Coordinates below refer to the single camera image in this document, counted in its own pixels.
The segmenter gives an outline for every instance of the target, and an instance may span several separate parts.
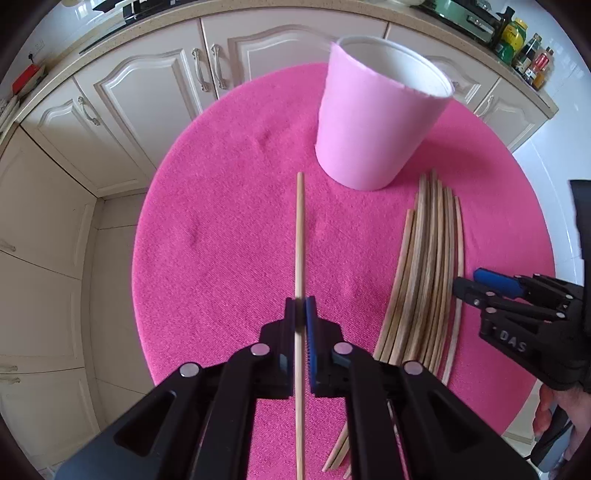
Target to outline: metal screw head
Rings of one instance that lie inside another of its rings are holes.
[[[271,351],[271,348],[266,343],[255,343],[251,347],[251,353],[254,356],[264,356]]]
[[[333,348],[341,355],[349,355],[353,351],[353,345],[347,342],[339,342]]]
[[[423,373],[423,366],[419,362],[406,362],[404,371],[409,375],[420,375]]]
[[[188,364],[181,365],[179,372],[181,374],[181,377],[194,377],[199,373],[199,365],[189,362]]]

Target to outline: bottle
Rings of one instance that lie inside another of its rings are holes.
[[[515,58],[513,58],[513,68],[520,74],[523,75],[527,68],[531,65],[534,60],[535,53],[540,49],[542,43],[542,37],[537,33],[534,33],[534,37],[523,47]]]
[[[545,51],[541,52],[540,56],[538,57],[538,59],[540,59],[540,58],[542,58],[542,56],[544,56],[545,58],[548,59],[548,62],[546,62],[545,65],[539,70],[536,67],[535,78],[531,82],[531,86],[537,92],[539,92],[540,89],[544,86],[544,84],[548,80],[548,77],[552,73],[552,70],[554,69],[554,57],[552,56],[553,54],[554,54],[554,50],[552,50],[550,47],[548,47]]]
[[[527,24],[520,18],[514,19],[503,30],[501,39],[495,47],[496,56],[507,65],[511,65],[515,53],[520,51],[525,43],[526,32]]]

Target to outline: finger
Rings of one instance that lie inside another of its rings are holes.
[[[550,423],[552,422],[552,412],[549,408],[542,410],[542,404],[538,405],[537,410],[535,411],[534,422],[532,427],[534,429],[534,435],[539,437],[542,435],[548,428],[550,427]]]
[[[540,387],[540,403],[535,411],[535,417],[532,424],[535,436],[542,435],[550,427],[552,422],[552,412],[550,407],[554,403],[554,392],[546,385]]]

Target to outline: bundle of wooden sticks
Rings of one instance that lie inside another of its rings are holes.
[[[419,181],[415,209],[406,215],[392,293],[374,358],[392,365],[418,360],[447,385],[456,352],[462,302],[450,324],[452,281],[464,274],[460,202],[431,172]],[[442,363],[445,346],[447,356]],[[349,451],[347,424],[323,471],[340,466]],[[350,467],[344,478],[350,475]]]

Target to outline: cabinet handle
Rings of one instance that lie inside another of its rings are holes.
[[[12,378],[0,378],[0,382],[3,383],[7,383],[8,385],[12,385],[15,383],[20,383],[21,379],[18,377],[12,377]]]
[[[195,72],[197,73],[197,81],[199,85],[201,85],[202,92],[209,91],[209,84],[203,78],[203,73],[201,72],[201,50],[198,48],[194,48],[191,53],[193,54],[193,58],[195,59]]]
[[[226,82],[222,78],[222,66],[220,65],[220,50],[222,48],[217,43],[212,45],[213,52],[213,76],[217,82],[217,86],[222,90],[227,90]]]
[[[0,248],[3,248],[4,250],[8,250],[11,252],[17,251],[17,248],[14,245],[9,244],[6,240],[3,240],[2,238],[0,238]]]
[[[478,118],[482,118],[482,117],[483,117],[483,116],[484,116],[484,115],[487,113],[487,111],[488,111],[488,110],[489,110],[489,108],[491,107],[491,103],[492,103],[492,101],[494,100],[494,98],[495,98],[495,96],[494,96],[494,95],[490,95],[490,97],[488,97],[488,98],[486,99],[486,106],[485,106],[484,110],[483,110],[481,113],[476,113],[476,116],[477,116]]]
[[[88,112],[86,112],[86,107],[85,107],[85,103],[84,103],[84,98],[83,97],[78,97],[78,103],[80,104],[80,106],[82,107],[82,111],[84,112],[84,114],[86,115],[86,118],[88,120],[90,120],[92,123],[94,123],[95,125],[100,125],[99,119],[98,118],[92,118]]]

